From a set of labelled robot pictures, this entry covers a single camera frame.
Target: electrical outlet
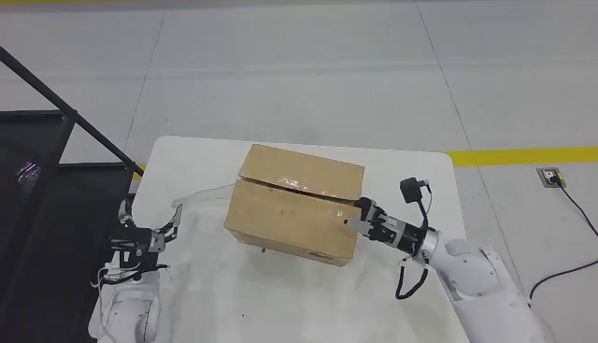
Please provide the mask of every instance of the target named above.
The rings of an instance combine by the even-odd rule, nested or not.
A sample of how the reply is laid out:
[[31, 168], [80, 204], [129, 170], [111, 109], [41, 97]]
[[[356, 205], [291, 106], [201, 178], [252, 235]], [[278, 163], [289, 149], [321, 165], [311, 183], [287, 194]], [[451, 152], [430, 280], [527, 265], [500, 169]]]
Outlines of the electrical outlet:
[[561, 180], [562, 186], [566, 187], [566, 185], [564, 183], [564, 179], [562, 179], [561, 171], [559, 170], [558, 167], [549, 166], [549, 167], [543, 167], [543, 168], [536, 168], [535, 170], [537, 170], [538, 176], [540, 176], [540, 180], [542, 181], [542, 184], [544, 185], [544, 187], [558, 188], [559, 185], [550, 181], [550, 178], [555, 177], [555, 176]]

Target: gray floor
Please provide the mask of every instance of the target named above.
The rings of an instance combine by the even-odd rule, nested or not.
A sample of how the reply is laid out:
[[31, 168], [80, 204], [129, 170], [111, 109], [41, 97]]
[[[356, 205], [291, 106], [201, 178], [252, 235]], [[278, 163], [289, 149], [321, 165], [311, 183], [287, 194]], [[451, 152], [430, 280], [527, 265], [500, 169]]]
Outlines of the gray floor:
[[[164, 135], [397, 150], [583, 146], [598, 144], [597, 4], [3, 7], [0, 43], [140, 163]], [[2, 110], [51, 107], [3, 66], [0, 84]], [[82, 132], [64, 155], [111, 160]], [[556, 166], [598, 222], [596, 164]], [[545, 275], [598, 257], [575, 207], [544, 189], [535, 167], [456, 169], [469, 237], [498, 249], [527, 292]], [[537, 292], [534, 308], [558, 341], [598, 341], [597, 280], [598, 267]]]

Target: black frame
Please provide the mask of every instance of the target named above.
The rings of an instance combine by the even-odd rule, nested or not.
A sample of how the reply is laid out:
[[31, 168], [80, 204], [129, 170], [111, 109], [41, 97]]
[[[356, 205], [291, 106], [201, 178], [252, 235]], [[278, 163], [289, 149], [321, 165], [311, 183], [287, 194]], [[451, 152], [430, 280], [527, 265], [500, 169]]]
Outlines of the black frame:
[[78, 112], [69, 106], [57, 93], [42, 82], [36, 75], [31, 73], [23, 64], [14, 58], [7, 50], [0, 47], [0, 62], [4, 63], [8, 69], [12, 70], [22, 80], [27, 82], [29, 86], [36, 89], [38, 93], [48, 99], [53, 105], [60, 109], [64, 115], [72, 119], [77, 125], [85, 130], [95, 140], [100, 142], [102, 146], [106, 147], [116, 157], [122, 160], [127, 166], [131, 167], [139, 176], [143, 176], [143, 169], [131, 160], [123, 151], [121, 151], [114, 143], [99, 132], [93, 125], [91, 125], [85, 118], [78, 114]]

